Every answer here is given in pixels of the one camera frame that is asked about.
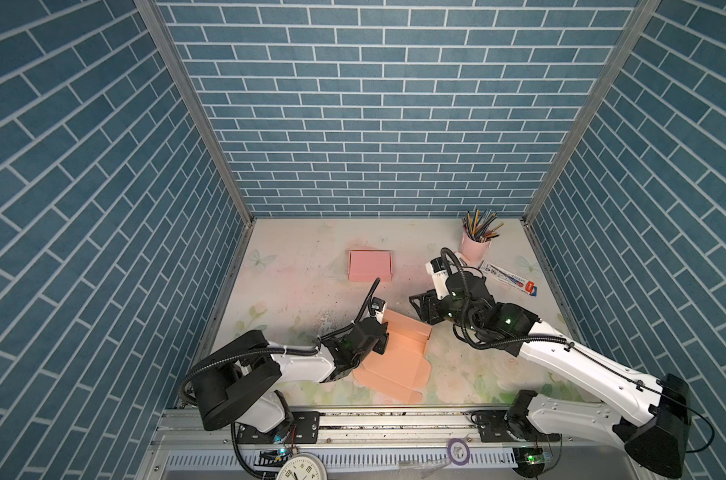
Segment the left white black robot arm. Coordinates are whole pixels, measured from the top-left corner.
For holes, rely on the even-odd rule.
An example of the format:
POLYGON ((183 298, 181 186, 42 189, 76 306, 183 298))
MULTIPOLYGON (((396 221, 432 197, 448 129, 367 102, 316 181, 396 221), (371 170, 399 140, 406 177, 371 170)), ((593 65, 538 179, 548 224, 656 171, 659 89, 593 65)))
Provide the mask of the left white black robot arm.
POLYGON ((383 354, 388 341, 387 325, 375 316, 320 337, 312 348, 279 345, 251 330, 194 365, 177 393, 198 408, 207 431, 237 424, 280 440, 294 415, 279 384, 339 381, 371 353, 383 354))

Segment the pink paper box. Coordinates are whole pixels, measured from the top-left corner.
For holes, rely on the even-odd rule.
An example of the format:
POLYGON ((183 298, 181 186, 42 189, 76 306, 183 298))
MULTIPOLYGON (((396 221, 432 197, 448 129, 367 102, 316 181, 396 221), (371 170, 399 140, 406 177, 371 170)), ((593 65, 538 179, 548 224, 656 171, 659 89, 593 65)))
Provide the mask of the pink paper box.
POLYGON ((351 282, 381 282, 393 279, 392 253, 385 250, 351 250, 348 257, 348 280, 351 282))

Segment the orange paper box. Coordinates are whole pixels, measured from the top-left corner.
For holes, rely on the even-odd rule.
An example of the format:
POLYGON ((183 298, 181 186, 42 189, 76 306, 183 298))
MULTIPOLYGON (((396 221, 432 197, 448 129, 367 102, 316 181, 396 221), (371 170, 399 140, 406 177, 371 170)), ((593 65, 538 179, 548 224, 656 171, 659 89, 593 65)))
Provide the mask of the orange paper box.
POLYGON ((420 403, 432 372, 425 356, 432 327, 389 309, 383 321, 389 334, 385 353, 371 353, 353 371, 354 380, 401 403, 420 403))

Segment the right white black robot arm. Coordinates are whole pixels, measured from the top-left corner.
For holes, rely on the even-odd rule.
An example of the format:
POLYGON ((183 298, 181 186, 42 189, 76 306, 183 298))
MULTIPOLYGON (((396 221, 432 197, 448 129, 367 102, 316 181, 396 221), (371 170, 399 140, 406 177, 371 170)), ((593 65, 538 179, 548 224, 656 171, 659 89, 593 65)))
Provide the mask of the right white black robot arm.
POLYGON ((558 400, 523 389, 507 410, 508 432, 523 441, 575 436, 617 447, 641 467, 670 479, 683 475, 692 418, 682 378, 654 377, 608 359, 560 332, 534 312, 502 303, 475 269, 454 271, 436 258, 426 265, 433 289, 409 301, 420 321, 449 321, 459 341, 540 365, 595 396, 558 400))

